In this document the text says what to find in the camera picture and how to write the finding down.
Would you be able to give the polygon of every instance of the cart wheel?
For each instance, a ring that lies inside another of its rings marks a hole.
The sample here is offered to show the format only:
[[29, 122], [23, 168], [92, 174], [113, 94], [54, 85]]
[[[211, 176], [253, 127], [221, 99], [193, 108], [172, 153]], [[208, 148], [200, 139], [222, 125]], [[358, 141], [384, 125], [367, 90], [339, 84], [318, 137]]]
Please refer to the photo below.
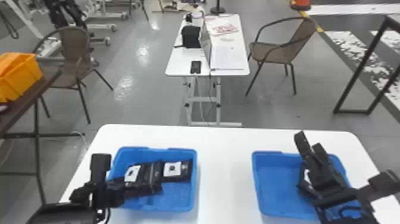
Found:
[[122, 19], [122, 20], [127, 20], [127, 19], [128, 19], [128, 14], [122, 13], [122, 14], [121, 14], [121, 19]]
[[105, 46], [110, 46], [111, 45], [111, 38], [109, 36], [106, 36], [104, 38], [104, 43], [105, 43]]

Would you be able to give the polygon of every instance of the white paper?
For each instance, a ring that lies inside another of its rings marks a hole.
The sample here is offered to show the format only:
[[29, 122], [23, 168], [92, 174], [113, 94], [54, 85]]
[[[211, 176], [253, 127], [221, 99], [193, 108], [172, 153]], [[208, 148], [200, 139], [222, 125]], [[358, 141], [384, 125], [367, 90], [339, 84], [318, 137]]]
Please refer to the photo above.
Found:
[[243, 55], [233, 46], [217, 45], [211, 48], [211, 69], [243, 70]]

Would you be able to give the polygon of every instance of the black mount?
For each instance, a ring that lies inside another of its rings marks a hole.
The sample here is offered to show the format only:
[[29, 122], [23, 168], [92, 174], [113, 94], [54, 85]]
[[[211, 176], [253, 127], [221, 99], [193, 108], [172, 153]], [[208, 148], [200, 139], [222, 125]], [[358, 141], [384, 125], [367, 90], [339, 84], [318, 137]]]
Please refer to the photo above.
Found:
[[[295, 135], [295, 143], [304, 161], [297, 187], [314, 200], [312, 203], [322, 224], [379, 224], [373, 216], [371, 202], [400, 192], [400, 180], [393, 171], [373, 176], [368, 180], [369, 185], [360, 189], [351, 188], [321, 144], [311, 147], [303, 131]], [[310, 182], [304, 179], [307, 170]], [[350, 201], [357, 201], [358, 206], [345, 205]], [[341, 208], [336, 218], [332, 218], [331, 210], [327, 211], [336, 206]], [[345, 216], [343, 212], [349, 210], [359, 215]]]
[[212, 7], [210, 10], [211, 13], [213, 14], [221, 14], [221, 13], [225, 13], [225, 9], [220, 7], [220, 0], [217, 0], [217, 6], [216, 7]]

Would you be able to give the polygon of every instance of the white label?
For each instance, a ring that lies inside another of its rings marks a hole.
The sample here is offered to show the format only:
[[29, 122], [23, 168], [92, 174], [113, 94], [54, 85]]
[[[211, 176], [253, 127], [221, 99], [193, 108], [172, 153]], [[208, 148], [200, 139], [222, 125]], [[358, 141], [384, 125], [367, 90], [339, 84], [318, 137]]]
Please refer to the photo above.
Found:
[[181, 161], [176, 163], [165, 163], [164, 176], [179, 176], [181, 165], [182, 165]]
[[141, 166], [131, 166], [125, 173], [125, 182], [135, 182], [136, 178], [138, 178], [139, 170]]

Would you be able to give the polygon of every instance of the wooden table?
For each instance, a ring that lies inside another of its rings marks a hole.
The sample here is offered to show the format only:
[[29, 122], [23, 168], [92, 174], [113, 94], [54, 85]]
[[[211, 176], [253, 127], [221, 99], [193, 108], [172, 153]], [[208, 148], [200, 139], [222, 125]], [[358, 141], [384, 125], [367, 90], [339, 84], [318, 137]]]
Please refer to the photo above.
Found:
[[[15, 139], [15, 138], [34, 138], [35, 139], [35, 171], [34, 172], [0, 172], [2, 176], [35, 176], [39, 195], [42, 204], [46, 204], [46, 198], [43, 191], [42, 180], [40, 178], [40, 146], [39, 138], [54, 138], [54, 137], [70, 137], [80, 136], [75, 133], [40, 133], [39, 132], [39, 112], [38, 100], [42, 100], [42, 105], [46, 115], [50, 117], [46, 104], [42, 99], [43, 93], [50, 88], [55, 80], [61, 75], [61, 70], [58, 67], [42, 67], [44, 73], [41, 80], [32, 85], [22, 97], [10, 104], [10, 110], [5, 114], [0, 115], [0, 138]], [[8, 130], [25, 114], [28, 109], [34, 108], [34, 131], [8, 133]]]

